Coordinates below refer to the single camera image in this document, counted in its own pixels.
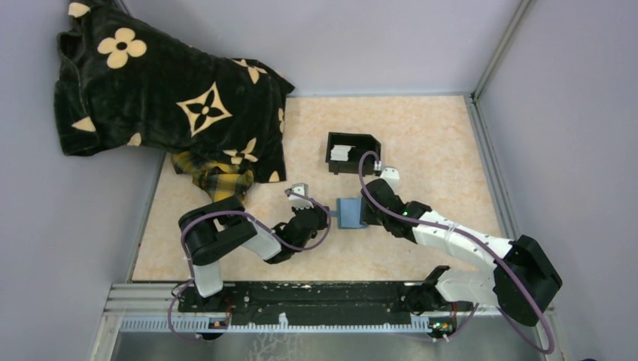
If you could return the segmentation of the blue card holder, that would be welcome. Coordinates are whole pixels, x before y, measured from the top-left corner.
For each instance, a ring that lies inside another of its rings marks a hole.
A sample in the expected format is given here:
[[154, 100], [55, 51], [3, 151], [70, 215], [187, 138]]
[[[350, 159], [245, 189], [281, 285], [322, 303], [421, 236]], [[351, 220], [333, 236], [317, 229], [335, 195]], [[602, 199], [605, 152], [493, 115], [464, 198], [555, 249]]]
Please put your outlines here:
[[339, 229], [365, 229], [362, 221], [362, 198], [338, 198], [336, 209], [330, 212], [336, 218]]

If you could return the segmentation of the black card box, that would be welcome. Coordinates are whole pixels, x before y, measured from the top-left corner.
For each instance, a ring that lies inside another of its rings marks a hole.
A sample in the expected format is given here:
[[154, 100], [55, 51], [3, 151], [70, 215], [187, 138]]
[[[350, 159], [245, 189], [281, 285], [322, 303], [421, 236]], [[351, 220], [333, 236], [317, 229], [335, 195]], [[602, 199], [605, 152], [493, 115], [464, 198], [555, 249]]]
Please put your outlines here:
[[[350, 162], [329, 161], [329, 152], [335, 144], [347, 144], [354, 146], [354, 154], [351, 156]], [[329, 132], [325, 162], [328, 165], [329, 172], [333, 174], [357, 174], [360, 159], [363, 154], [368, 151], [374, 152], [378, 156], [378, 158], [381, 158], [381, 142], [378, 141], [373, 135]]]

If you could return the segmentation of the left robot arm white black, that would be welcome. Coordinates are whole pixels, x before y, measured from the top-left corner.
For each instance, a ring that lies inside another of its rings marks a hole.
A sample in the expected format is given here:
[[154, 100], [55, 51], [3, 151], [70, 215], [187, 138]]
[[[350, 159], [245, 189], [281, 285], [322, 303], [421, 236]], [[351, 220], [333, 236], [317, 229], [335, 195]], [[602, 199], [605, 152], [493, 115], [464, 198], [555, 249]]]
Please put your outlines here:
[[290, 196], [293, 217], [269, 228], [245, 211], [233, 196], [196, 208], [181, 216], [181, 246], [197, 290], [196, 301], [207, 311], [220, 309], [225, 300], [220, 260], [239, 247], [268, 264], [279, 264], [293, 255], [316, 248], [308, 242], [330, 230], [329, 209], [305, 196]]

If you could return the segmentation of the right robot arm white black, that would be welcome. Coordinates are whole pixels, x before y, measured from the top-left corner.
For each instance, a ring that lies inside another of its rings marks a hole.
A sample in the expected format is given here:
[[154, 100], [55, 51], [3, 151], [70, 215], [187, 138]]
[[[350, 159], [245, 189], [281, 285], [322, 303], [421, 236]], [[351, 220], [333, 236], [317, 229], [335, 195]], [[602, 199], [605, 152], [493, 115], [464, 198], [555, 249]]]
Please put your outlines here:
[[361, 190], [362, 220], [396, 238], [436, 248], [469, 263], [472, 271], [435, 267], [423, 282], [424, 301], [433, 310], [452, 302], [498, 307], [524, 325], [539, 322], [563, 281], [534, 238], [499, 238], [477, 232], [420, 202], [403, 202], [390, 184], [377, 179]]

